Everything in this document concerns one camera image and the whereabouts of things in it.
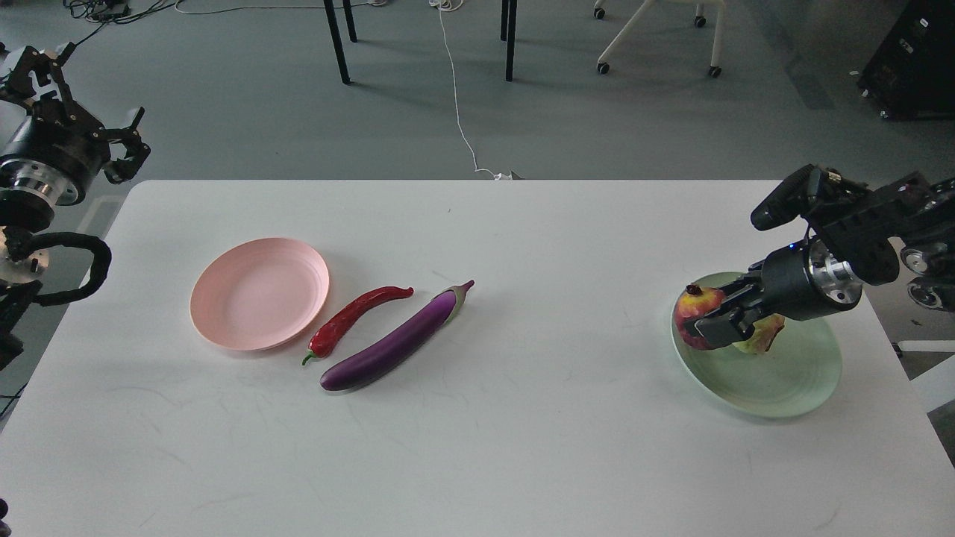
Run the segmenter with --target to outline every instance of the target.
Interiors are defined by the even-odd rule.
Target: white chair leg
[[[710,58],[710,67],[719,67],[719,55],[723,51],[723,23],[726,3],[719,2],[716,10],[716,32],[713,35],[713,54]]]
[[[618,33],[616,37],[613,38],[613,41],[610,41],[610,44],[606,46],[604,53],[597,58],[598,65],[606,63],[606,59],[613,54],[614,49],[616,49],[617,46],[620,45],[621,41],[624,40],[624,37],[626,37],[626,35],[630,32],[630,29],[633,28],[633,25],[636,24],[637,21],[640,20],[640,17],[644,16],[644,13],[647,12],[647,9],[649,9],[649,7],[653,4],[656,4],[656,2],[657,0],[646,0],[640,6],[637,12],[633,13],[633,16],[630,17],[630,20],[626,21],[626,24],[624,24],[624,28],[620,30],[620,33]]]

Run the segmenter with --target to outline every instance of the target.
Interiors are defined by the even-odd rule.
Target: chair
[[[597,0],[597,3],[594,4],[594,17],[598,19],[604,18],[605,11],[601,7],[604,4],[605,0]],[[719,55],[720,51],[723,48],[723,11],[726,9],[726,2],[724,0],[669,0],[670,2],[680,2],[682,4],[696,4],[696,17],[693,19],[693,26],[696,28],[703,28],[707,23],[706,17],[703,16],[703,6],[704,4],[715,4],[716,5],[716,31],[713,35],[713,52],[710,58],[710,71],[709,75],[713,78],[716,78],[723,72],[719,67]],[[644,16],[647,13],[647,10],[657,3],[657,0],[645,0],[641,4],[640,8],[637,9],[637,12],[633,13],[633,16],[630,17],[630,20],[626,21],[624,28],[620,30],[620,33],[613,38],[613,41],[607,45],[604,53],[600,55],[597,59],[597,72],[601,75],[606,75],[610,71],[610,64],[607,63],[607,59],[613,53],[613,51],[620,45],[621,41],[626,37],[626,35],[633,28],[633,25],[640,20],[640,17]]]

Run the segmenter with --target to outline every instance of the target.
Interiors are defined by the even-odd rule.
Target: table leg
[[[507,41],[507,8],[509,0],[500,0],[500,40]]]
[[[345,9],[345,24],[349,27],[349,41],[357,43],[358,36],[355,34],[355,19],[351,16],[351,0],[342,0],[342,5]]]
[[[507,70],[504,79],[514,79],[514,34],[517,30],[518,0],[507,0]]]
[[[325,15],[329,18],[331,44],[335,47],[335,59],[338,60],[338,72],[342,75],[343,84],[351,84],[349,66],[345,63],[345,51],[342,50],[342,34],[338,31],[338,19],[335,18],[335,6],[331,3],[331,0],[323,1],[325,3]]]

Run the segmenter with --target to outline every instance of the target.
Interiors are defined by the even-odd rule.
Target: wire
[[[102,30],[103,27],[106,26],[107,24],[109,24],[109,23],[108,23],[108,22],[104,22],[104,23],[100,24],[98,27],[96,27],[95,30],[93,30],[92,32],[90,32],[89,35],[87,35],[86,37],[83,37],[82,39],[80,39],[79,41],[77,41],[77,42],[76,42],[76,46],[78,47],[78,46],[82,45],[82,44],[83,44],[83,41],[86,41],[86,40],[89,39],[90,37],[93,37],[94,35],[96,35],[96,33],[99,32],[100,30]]]
[[[15,396],[3,396],[3,397],[2,397],[2,398],[4,398],[4,399],[9,399],[10,401],[7,402],[7,406],[3,407],[3,410],[0,410],[0,419],[3,419],[3,417],[7,414],[7,411],[10,410],[10,407],[13,405],[13,403],[14,403],[17,399],[19,399],[20,396],[23,394],[23,389],[26,388],[26,387],[27,387],[27,384],[24,384],[23,386],[20,386],[20,389],[16,391],[16,395],[15,395]]]
[[[239,10],[323,10],[325,6],[240,6],[238,8],[226,8],[224,10],[215,10],[215,11],[183,11],[179,9],[179,4],[183,0],[176,0],[175,8],[176,11],[184,15],[214,15],[217,13],[228,13],[230,11],[239,11]],[[352,4],[353,8],[357,6],[382,6],[384,4],[379,4],[377,2],[362,2],[361,4]],[[335,6],[337,10],[341,10],[343,6]]]
[[[471,147],[471,142],[468,141],[468,137],[464,136],[464,128],[461,127],[461,110],[457,106],[457,76],[455,75],[455,59],[451,57],[451,47],[448,46],[448,33],[444,30],[444,17],[442,17],[443,9],[437,9],[437,20],[441,23],[441,35],[444,37],[444,50],[448,51],[448,60],[451,61],[451,82],[455,88],[455,115],[457,116],[457,130],[461,133],[461,138],[464,140],[464,143],[468,146],[468,149],[471,151],[471,158],[475,163],[475,173],[477,172],[487,172],[491,174],[493,179],[496,179],[495,173],[487,168],[478,167],[478,155],[475,153],[474,147]]]
[[[465,0],[460,0],[460,2],[455,6],[453,0],[428,0],[428,5],[432,8],[437,8],[438,11],[444,11],[450,13],[451,11],[457,11],[461,9],[461,6],[464,5]]]

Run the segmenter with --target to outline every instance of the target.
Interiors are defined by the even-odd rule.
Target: purple eggplant
[[[330,392],[367,384],[391,371],[437,329],[452,318],[464,304],[464,296],[474,280],[452,286],[431,299],[424,308],[368,349],[345,358],[322,375],[320,383]]]

